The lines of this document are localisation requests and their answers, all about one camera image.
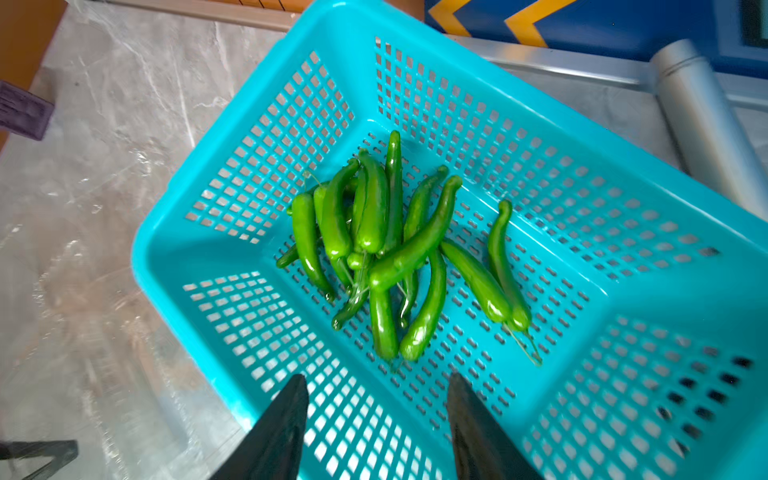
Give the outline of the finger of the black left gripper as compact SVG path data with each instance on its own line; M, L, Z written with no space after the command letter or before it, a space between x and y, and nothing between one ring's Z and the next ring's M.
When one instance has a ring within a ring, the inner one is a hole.
M27 460L47 458L48 462L23 477L23 480L50 479L59 470L74 461L79 455L76 440L57 441L2 441L1 460Z

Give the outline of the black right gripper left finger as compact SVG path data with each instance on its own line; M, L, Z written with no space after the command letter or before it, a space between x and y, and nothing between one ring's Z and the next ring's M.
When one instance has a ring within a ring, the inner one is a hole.
M308 404L306 378L295 374L211 479L297 479Z

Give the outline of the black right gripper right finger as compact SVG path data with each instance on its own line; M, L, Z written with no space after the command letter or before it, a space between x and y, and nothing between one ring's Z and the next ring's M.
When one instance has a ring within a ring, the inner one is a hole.
M458 372L447 410L458 479L542 479Z

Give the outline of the small green pepper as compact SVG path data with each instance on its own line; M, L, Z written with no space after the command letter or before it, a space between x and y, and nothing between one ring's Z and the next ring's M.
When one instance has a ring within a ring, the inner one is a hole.
M358 168L358 159L351 158L327 185L320 230L326 254L332 261L346 257L352 251L352 240L346 226L343 192Z
M364 206L356 230L356 247L377 254L387 234L389 185L382 164L367 151L361 150L359 162L366 175Z
M531 312L513 276L506 251L506 232L513 213L512 203L502 200L498 208L498 217L490 229L487 242L490 271L511 303L512 310L508 315L510 328L527 334L532 323Z
M458 175L447 179L436 210L429 221L414 236L389 251L375 262L369 273L372 291L386 291L413 272L437 249L453 217L456 195L463 180Z
M430 265L428 291L416 319L412 321L400 344L400 354L405 360L411 362L417 361L429 345L446 301L446 262L440 250L435 250L428 259Z
M403 184L401 137L397 130L391 132L386 155L385 171L389 182L387 207L387 232L384 245L378 254L383 256L402 242Z
M383 360L393 360L398 355L399 344L389 291L371 289L369 301L374 349Z
M435 174L424 179L414 191L403 226L403 242L412 238L426 223L432 191L447 177L448 172L446 166L440 166ZM402 329L408 327L410 313L417 299L418 270L416 268L402 281L403 298L399 309L399 326Z
M518 302L508 296L493 274L454 241L442 241L439 249L464 278L485 316L493 323L506 326L518 345L525 349L515 336L515 332L519 332L531 340L531 318L525 302Z
M336 298L336 292L326 277L319 259L314 202L309 193L297 195L292 202L292 229L299 260L310 283L327 301L333 301Z

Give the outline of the teal plastic mesh basket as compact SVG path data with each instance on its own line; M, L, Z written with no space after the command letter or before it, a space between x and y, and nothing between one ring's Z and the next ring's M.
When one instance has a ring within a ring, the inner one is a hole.
M529 338L447 271L416 362L342 330L298 265L295 195L402 138L404 191L462 179L448 237L487 256L498 205ZM139 228L137 283L237 421L308 383L304 479L452 479L464 376L546 478L767 475L767 225L381 1L317 1L269 52Z

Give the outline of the purple embossed cube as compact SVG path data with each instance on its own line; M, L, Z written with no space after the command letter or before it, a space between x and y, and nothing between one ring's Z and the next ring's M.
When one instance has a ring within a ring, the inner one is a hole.
M1 130L41 141L54 105L9 82L1 82Z

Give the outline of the grey cylinder rod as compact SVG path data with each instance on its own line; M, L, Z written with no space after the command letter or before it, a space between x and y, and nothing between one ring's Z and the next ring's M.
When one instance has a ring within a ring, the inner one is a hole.
M709 62L689 40L651 59L656 94L691 176L767 218L767 173Z

